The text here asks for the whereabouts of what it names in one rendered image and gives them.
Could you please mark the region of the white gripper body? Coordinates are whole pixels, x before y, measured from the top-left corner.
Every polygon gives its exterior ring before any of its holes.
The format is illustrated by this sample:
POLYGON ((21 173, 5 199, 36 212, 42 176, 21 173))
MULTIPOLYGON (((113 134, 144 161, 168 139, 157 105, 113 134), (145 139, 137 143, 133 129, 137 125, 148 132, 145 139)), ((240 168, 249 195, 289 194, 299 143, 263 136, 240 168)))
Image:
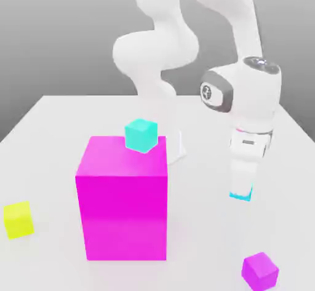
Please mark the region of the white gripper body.
POLYGON ((233 130, 230 139, 231 159, 260 161, 270 147, 273 131, 246 132, 233 130))

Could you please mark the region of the small cyan cube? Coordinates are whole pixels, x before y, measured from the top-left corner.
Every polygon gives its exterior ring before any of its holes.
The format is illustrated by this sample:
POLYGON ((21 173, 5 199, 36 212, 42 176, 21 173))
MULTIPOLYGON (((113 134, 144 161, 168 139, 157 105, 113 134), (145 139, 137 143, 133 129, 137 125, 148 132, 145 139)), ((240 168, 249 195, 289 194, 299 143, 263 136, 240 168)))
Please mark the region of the small cyan cube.
POLYGON ((252 191, 253 183, 234 183, 229 191, 229 196, 235 199, 250 202, 252 191))

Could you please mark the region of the small purple cube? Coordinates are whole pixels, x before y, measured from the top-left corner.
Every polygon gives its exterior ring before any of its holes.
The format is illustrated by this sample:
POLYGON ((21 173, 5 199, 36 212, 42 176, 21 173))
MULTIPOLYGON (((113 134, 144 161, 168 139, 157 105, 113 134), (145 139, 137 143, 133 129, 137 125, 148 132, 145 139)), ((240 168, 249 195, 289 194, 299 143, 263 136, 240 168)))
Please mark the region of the small purple cube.
POLYGON ((264 252, 246 257, 241 276, 253 291, 265 291, 276 286, 279 268, 264 252))

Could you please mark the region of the small turquoise cube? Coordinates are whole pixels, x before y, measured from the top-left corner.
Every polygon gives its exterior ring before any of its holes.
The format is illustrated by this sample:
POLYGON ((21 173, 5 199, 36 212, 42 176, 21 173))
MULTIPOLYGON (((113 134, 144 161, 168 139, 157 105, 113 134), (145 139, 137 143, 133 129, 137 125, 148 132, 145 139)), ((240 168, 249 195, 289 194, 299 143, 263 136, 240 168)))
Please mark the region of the small turquoise cube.
POLYGON ((145 119, 136 119, 125 127, 126 148, 147 153, 158 144, 158 124, 145 119))

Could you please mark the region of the small yellow cube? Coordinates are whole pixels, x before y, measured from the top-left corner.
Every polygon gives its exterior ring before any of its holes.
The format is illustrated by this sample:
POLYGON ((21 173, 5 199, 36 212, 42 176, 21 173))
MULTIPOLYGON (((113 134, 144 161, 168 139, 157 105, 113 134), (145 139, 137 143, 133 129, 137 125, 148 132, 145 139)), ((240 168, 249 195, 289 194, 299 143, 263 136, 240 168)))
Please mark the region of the small yellow cube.
POLYGON ((30 202, 23 201, 4 207, 4 226, 9 239, 34 233, 30 202))

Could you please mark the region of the large magenta box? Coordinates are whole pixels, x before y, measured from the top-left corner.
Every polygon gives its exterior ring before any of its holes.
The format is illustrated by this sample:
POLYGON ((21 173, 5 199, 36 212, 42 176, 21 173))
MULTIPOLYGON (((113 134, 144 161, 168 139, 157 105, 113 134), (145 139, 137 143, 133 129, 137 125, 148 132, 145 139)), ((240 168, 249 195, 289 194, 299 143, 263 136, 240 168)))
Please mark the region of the large magenta box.
POLYGON ((89 261, 167 258, 165 137, 143 154, 124 137, 93 136, 75 180, 89 261))

